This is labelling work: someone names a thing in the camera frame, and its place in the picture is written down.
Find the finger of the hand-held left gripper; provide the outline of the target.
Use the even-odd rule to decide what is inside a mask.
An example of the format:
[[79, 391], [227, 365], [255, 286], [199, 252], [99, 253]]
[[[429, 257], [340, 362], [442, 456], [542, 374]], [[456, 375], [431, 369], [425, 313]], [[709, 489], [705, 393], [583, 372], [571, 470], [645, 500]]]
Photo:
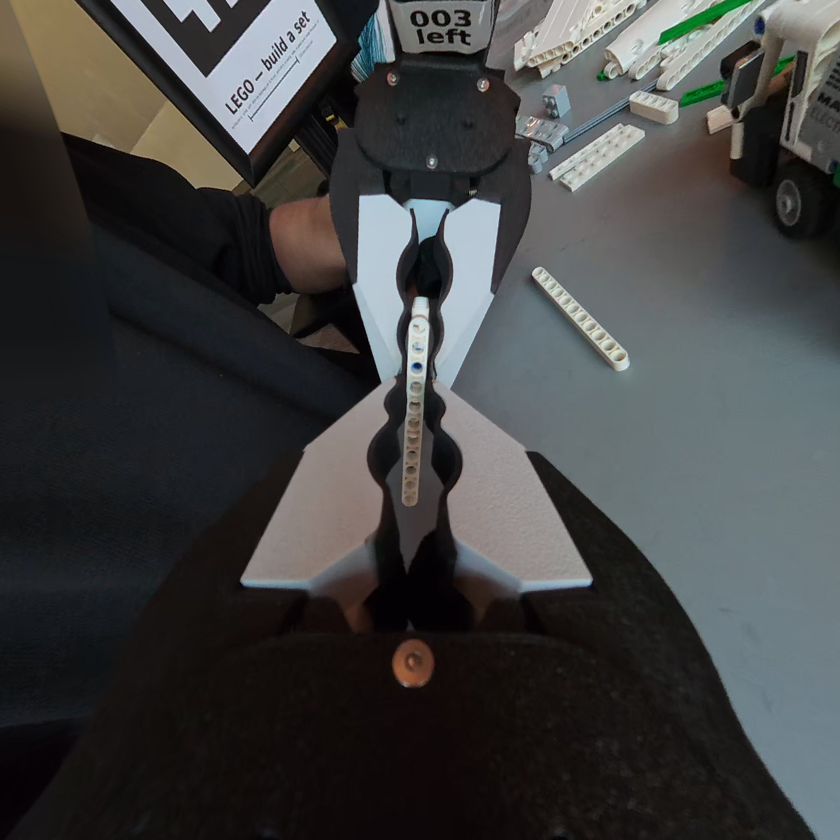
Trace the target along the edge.
[[448, 291], [438, 307], [442, 339], [437, 347], [437, 379], [452, 387], [494, 293], [499, 205], [472, 198], [446, 216], [444, 244], [452, 266]]
[[397, 339], [403, 294], [397, 271], [413, 243], [413, 214], [388, 195], [359, 199], [358, 257], [353, 293], [381, 381], [399, 373], [402, 352]]

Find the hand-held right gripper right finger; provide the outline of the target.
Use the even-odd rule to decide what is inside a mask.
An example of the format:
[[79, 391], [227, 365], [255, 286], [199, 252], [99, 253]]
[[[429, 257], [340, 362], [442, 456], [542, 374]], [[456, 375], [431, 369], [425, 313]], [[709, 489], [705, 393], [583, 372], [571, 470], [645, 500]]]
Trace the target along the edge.
[[446, 385], [443, 431], [462, 456], [448, 493], [455, 588], [474, 607], [522, 594], [588, 587], [592, 575], [528, 452]]

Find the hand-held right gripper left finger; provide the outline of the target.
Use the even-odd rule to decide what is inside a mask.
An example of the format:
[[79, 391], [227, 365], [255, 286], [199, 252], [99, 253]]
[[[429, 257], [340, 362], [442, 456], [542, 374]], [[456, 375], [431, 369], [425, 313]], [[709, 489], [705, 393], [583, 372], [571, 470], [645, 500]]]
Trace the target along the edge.
[[351, 629], [370, 632], [365, 604], [379, 584], [375, 535], [395, 486], [396, 457], [371, 467], [377, 435], [389, 422], [385, 380], [304, 448], [240, 583], [294, 590], [335, 601]]

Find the white lego beam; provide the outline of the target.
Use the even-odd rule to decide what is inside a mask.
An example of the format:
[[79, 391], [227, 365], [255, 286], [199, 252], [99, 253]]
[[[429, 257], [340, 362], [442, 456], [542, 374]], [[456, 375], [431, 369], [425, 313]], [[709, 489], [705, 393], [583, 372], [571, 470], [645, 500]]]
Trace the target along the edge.
[[629, 356], [624, 347], [582, 307], [566, 287], [541, 266], [532, 270], [531, 277], [604, 362], [618, 372], [629, 368]]
[[402, 453], [402, 504], [418, 502], [427, 382], [427, 339], [415, 336], [407, 342], [406, 414]]

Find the person's left forearm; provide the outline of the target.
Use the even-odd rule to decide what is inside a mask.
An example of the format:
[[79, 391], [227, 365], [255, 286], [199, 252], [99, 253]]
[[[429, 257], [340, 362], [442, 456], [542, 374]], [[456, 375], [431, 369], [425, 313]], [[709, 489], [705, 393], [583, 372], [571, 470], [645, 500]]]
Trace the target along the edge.
[[97, 226], [225, 297], [258, 306], [292, 293], [256, 196], [194, 187], [167, 164], [60, 136]]

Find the grey lego pieces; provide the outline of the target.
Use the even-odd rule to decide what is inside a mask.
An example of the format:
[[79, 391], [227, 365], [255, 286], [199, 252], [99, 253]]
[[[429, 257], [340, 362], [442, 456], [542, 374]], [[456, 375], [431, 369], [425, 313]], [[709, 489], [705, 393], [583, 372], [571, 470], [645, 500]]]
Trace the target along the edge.
[[551, 154], [563, 145], [569, 127], [561, 121], [571, 110], [571, 100], [565, 85], [554, 83], [542, 94], [544, 115], [520, 114], [516, 117], [516, 137], [526, 140], [528, 167], [531, 174], [540, 173]]

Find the white lego plate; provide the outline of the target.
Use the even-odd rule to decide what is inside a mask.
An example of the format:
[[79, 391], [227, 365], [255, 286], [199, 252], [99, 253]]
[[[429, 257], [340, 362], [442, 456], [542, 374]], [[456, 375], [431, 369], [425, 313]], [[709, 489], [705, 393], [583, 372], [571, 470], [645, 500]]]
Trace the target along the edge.
[[549, 172], [549, 179], [576, 192], [624, 153], [644, 140], [646, 132], [632, 124], [619, 123]]

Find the pile of white lego parts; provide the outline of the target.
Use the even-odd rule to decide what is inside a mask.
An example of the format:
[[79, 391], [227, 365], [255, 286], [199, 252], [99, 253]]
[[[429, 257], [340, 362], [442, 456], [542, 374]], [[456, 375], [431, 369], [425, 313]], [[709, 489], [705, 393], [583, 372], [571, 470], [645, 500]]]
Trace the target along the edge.
[[661, 44], [663, 32], [705, 13], [719, 2], [553, 2], [543, 21], [528, 31], [514, 49], [515, 70], [539, 70], [546, 78], [599, 40], [612, 41], [605, 48], [605, 73], [609, 78], [630, 74], [640, 78], [654, 64], [656, 49], [670, 46], [676, 38]]

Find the white lego brick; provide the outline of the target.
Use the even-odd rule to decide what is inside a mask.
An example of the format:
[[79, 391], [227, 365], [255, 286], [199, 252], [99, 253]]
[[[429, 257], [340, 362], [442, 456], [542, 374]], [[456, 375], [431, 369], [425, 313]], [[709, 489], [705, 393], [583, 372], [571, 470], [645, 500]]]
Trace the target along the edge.
[[679, 102], [652, 91], [635, 91], [628, 99], [628, 107], [639, 118], [661, 125], [670, 125], [679, 118]]

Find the white and green lego truck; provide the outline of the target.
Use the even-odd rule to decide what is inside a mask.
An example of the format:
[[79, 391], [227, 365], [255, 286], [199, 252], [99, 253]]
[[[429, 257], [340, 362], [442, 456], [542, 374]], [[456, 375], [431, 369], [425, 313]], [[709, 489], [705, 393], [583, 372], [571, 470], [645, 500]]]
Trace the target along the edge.
[[823, 236], [838, 209], [839, 2], [766, 7], [752, 40], [720, 71], [731, 176], [773, 188], [773, 219], [786, 237]]

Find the person's left hand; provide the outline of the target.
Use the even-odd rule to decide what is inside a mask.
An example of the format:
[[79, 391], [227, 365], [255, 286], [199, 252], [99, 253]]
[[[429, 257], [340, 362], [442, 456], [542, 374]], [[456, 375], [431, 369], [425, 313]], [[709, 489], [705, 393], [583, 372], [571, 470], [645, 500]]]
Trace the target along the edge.
[[278, 266], [293, 292], [320, 295], [343, 287], [347, 266], [329, 194], [274, 207], [269, 231]]

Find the black framed marker sign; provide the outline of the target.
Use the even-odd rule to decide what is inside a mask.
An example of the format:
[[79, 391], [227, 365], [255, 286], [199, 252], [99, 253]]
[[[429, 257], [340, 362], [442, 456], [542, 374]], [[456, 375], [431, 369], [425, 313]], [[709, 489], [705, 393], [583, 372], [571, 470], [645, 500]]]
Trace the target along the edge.
[[347, 45], [329, 2], [78, 5], [251, 186], [306, 117]]

